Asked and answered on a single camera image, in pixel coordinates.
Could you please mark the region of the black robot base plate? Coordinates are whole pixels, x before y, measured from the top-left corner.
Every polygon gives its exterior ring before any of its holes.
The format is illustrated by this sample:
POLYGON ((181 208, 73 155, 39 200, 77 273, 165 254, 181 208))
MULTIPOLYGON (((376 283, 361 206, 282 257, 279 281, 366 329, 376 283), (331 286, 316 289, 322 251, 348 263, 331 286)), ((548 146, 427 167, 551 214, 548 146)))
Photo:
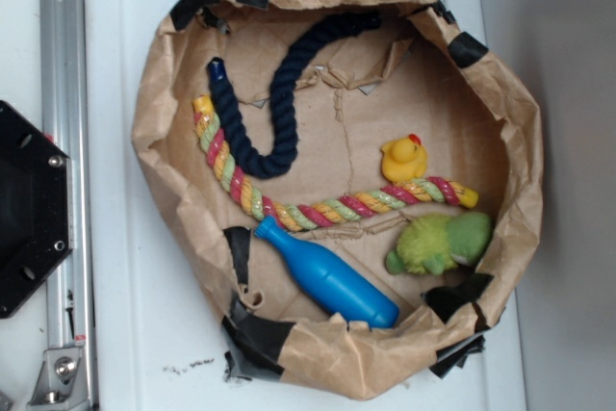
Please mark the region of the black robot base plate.
POLYGON ((1 103, 1 318, 12 317, 71 251, 68 157, 1 103))

